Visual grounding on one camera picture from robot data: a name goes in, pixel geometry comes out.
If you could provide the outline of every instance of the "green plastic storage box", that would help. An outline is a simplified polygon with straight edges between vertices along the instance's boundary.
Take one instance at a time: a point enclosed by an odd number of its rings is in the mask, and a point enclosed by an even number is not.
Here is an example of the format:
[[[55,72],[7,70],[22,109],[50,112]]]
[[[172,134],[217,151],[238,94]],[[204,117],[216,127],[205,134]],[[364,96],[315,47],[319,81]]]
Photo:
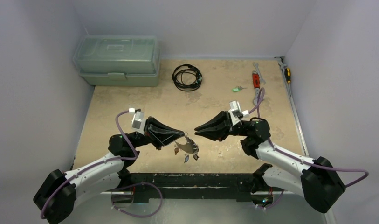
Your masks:
[[[85,35],[74,63],[91,85],[156,86],[160,50],[154,36]]]

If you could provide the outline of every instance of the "red tool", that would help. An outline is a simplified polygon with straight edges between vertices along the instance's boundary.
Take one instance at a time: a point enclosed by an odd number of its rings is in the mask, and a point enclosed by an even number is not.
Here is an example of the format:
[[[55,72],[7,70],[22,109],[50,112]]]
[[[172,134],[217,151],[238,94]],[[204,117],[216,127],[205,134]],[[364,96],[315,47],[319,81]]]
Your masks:
[[[257,71],[252,71],[252,83],[254,84],[254,89],[255,89],[255,97],[253,99],[253,104],[256,106],[258,104],[258,96],[259,96],[259,91],[261,89],[261,83],[259,79],[259,74]]]

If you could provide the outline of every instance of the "white wall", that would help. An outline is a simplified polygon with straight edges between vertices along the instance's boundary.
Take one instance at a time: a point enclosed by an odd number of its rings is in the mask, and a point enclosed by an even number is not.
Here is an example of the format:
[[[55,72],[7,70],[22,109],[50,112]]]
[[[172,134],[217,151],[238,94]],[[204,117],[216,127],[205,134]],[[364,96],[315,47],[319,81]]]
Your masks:
[[[309,153],[371,173],[333,206],[338,223],[379,224],[379,0],[318,0],[286,62]]]
[[[165,57],[287,53],[316,0],[73,0],[90,34],[156,35]]]
[[[68,0],[0,0],[0,223],[41,222],[34,194],[72,163],[93,91],[71,61],[84,32]]]

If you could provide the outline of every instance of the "beige tabletop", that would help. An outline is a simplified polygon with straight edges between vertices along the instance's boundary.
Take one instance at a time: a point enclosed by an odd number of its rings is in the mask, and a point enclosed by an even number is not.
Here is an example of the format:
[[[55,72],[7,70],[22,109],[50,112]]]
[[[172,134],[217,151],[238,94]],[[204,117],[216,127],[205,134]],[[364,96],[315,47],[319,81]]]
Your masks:
[[[110,136],[119,133],[115,116],[129,107],[141,108],[145,117],[152,116],[161,123],[188,132],[199,145],[199,159],[192,155],[184,163],[185,152],[174,154],[174,143],[158,151],[151,144],[137,148],[141,152],[128,169],[150,173],[252,173],[263,161],[244,154],[240,139],[229,136],[222,142],[195,136],[194,128],[209,121],[220,111],[229,110],[229,102],[238,100],[243,110],[252,109],[255,91],[252,85],[253,60],[162,60],[157,87],[96,86],[83,126],[74,167],[84,166],[108,153]],[[272,140],[297,154],[302,146],[296,132],[295,120],[286,87],[277,61],[259,60],[259,69],[266,84],[261,117],[269,122]],[[172,82],[173,70],[184,63],[200,69],[201,87],[192,92],[179,91]],[[247,87],[233,92],[235,86]],[[132,132],[132,116],[120,118],[124,131]],[[178,143],[185,143],[181,138]]]

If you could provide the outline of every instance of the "black coiled cable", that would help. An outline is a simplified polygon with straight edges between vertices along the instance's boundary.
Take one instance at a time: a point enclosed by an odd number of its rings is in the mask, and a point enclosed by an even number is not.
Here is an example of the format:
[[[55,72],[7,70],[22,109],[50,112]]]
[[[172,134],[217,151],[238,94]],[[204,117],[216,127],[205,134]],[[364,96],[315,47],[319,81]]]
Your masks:
[[[184,74],[191,74],[196,77],[195,81],[191,84],[185,84],[182,81],[182,76]],[[200,70],[196,68],[195,66],[191,64],[183,64],[178,66],[173,74],[172,74],[172,80],[174,82],[174,85],[177,87],[177,89],[185,92],[190,92],[197,90],[202,82],[202,74],[200,73]]]

